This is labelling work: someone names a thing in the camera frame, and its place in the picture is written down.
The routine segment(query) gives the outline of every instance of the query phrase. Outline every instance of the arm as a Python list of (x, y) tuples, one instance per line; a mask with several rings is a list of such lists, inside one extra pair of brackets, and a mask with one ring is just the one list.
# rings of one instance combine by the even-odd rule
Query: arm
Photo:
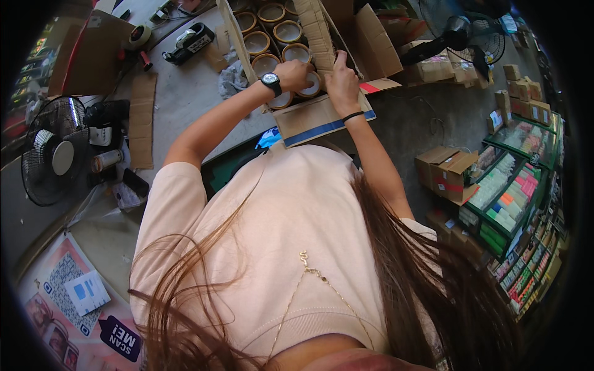
[[(361, 111), (359, 80), (355, 72), (347, 68), (346, 53), (342, 50), (336, 58), (332, 75), (326, 75), (326, 88), (341, 117)], [(365, 117), (355, 116), (347, 120), (345, 126), (355, 142), (369, 184), (386, 200), (398, 218), (414, 220), (398, 170)]]
[[(314, 70), (311, 64), (289, 61), (274, 69), (280, 87), (285, 91), (299, 91), (310, 87), (307, 73)], [(261, 81), (225, 100), (200, 116), (173, 142), (165, 157), (163, 166), (174, 162), (187, 162), (200, 169), (204, 158), (229, 132), (250, 112), (274, 98), (272, 89)]]

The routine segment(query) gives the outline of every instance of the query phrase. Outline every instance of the hand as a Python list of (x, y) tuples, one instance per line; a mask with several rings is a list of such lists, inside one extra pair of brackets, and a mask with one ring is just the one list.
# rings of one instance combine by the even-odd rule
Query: hand
[(326, 75), (326, 91), (341, 118), (361, 111), (359, 78), (352, 69), (347, 68), (344, 50), (338, 51), (334, 70), (331, 75)]
[(314, 65), (294, 59), (276, 65), (274, 73), (279, 77), (280, 88), (285, 91), (299, 91), (314, 86), (313, 81), (307, 81), (307, 73), (314, 71)]

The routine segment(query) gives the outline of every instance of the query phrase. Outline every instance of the peach t-shirt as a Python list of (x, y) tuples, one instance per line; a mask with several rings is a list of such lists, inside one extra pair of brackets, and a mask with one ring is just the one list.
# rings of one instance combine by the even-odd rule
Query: peach t-shirt
[[(168, 237), (138, 258), (160, 237), (179, 233), (200, 241), (252, 194), (223, 237), (205, 256), (210, 283), (231, 285), (213, 301), (229, 339), (252, 356), (268, 356), (293, 293), (272, 356), (323, 334), (345, 334), (368, 348), (388, 349), (382, 301), (361, 207), (349, 184), (357, 171), (351, 159), (329, 148), (281, 144), (250, 161), (207, 203), (200, 171), (172, 163), (156, 175), (148, 196), (135, 252), (130, 287), (152, 294), (162, 275), (194, 247)], [(417, 233), (435, 231), (403, 219)], [(351, 305), (319, 277), (305, 274), (299, 253)], [(201, 268), (182, 287), (204, 284)], [(134, 318), (146, 322), (142, 300), (130, 298)], [(200, 301), (190, 297), (181, 310), (204, 324)]]

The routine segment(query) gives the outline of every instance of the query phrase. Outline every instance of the spray can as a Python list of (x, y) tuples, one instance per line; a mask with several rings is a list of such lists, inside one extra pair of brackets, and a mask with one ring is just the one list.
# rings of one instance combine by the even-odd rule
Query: spray can
[(91, 170), (93, 173), (100, 173), (111, 165), (124, 160), (124, 152), (121, 150), (113, 150), (101, 153), (91, 159)]

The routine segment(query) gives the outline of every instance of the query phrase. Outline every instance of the watch face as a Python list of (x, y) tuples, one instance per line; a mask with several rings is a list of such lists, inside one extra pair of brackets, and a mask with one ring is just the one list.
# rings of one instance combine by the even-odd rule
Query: watch face
[(275, 83), (276, 81), (278, 81), (279, 77), (276, 74), (266, 74), (264, 76), (262, 76), (262, 81), (264, 81), (266, 84), (272, 84)]

